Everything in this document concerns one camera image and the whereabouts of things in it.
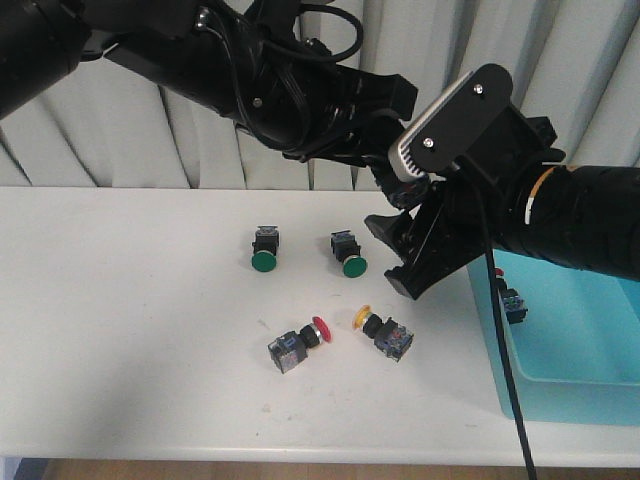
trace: white table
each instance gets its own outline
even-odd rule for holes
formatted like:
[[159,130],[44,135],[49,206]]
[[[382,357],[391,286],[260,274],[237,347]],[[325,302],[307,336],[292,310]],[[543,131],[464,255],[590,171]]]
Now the white table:
[[[379,193],[0,189],[0,456],[520,465],[466,271],[414,302],[362,219]],[[250,266],[256,225],[278,266]],[[329,234],[369,261],[342,276]],[[395,363],[351,330],[415,332]],[[334,341],[282,375],[267,344]],[[640,428],[528,424],[540,465],[640,466]]]

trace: object in bin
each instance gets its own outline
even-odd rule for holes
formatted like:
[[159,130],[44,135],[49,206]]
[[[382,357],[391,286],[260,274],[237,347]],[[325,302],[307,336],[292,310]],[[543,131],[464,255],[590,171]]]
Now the object in bin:
[[331,234],[333,255],[342,263],[342,273],[349,278],[359,277],[367,270],[367,261],[360,256],[360,248],[351,230]]
[[507,315],[509,325],[522,323],[529,311],[524,304],[524,299],[515,288],[509,288],[507,281],[504,279],[504,271],[501,268],[496,268],[496,277],[500,300],[502,300],[502,306],[504,307],[504,313]]
[[387,357],[399,362],[413,342],[413,333],[406,327],[394,322],[391,317],[383,322],[371,311],[369,305],[363,306],[353,318],[354,330],[360,329],[373,340],[373,344]]
[[287,332],[271,342],[268,348],[276,366],[286,373],[307,358],[308,349],[330,341],[327,324],[322,318],[313,317],[313,322],[302,327],[300,333]]
[[278,227],[272,225],[258,226],[256,241],[253,246],[251,265],[259,272],[270,272],[276,268],[276,255],[280,245]]

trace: wooden floor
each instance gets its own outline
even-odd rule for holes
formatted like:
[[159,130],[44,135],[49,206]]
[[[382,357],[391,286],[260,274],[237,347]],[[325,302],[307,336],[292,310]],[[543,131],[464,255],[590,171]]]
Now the wooden floor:
[[[43,480],[526,480],[524,468],[53,460]],[[539,468],[539,480],[638,480],[640,469]]]

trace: blue plastic bin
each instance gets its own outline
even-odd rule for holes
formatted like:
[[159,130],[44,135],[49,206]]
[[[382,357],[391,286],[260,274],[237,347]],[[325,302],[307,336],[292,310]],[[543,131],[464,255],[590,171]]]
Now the blue plastic bin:
[[[640,425],[640,283],[496,251],[496,266],[529,309],[503,316],[524,418]],[[484,258],[468,267],[500,405],[513,418]]]

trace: white curtain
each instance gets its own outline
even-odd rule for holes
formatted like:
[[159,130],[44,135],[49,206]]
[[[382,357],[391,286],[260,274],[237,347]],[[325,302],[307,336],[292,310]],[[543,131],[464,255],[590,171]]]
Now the white curtain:
[[[229,2],[243,11],[248,0]],[[638,0],[337,0],[365,27],[345,63],[400,73],[419,113],[460,72],[494,62],[514,77],[514,103],[549,116],[569,162],[638,165]],[[302,37],[333,51],[343,20],[308,13]],[[235,189],[375,189],[366,170],[299,164],[215,113],[97,61],[0,122],[0,185]]]

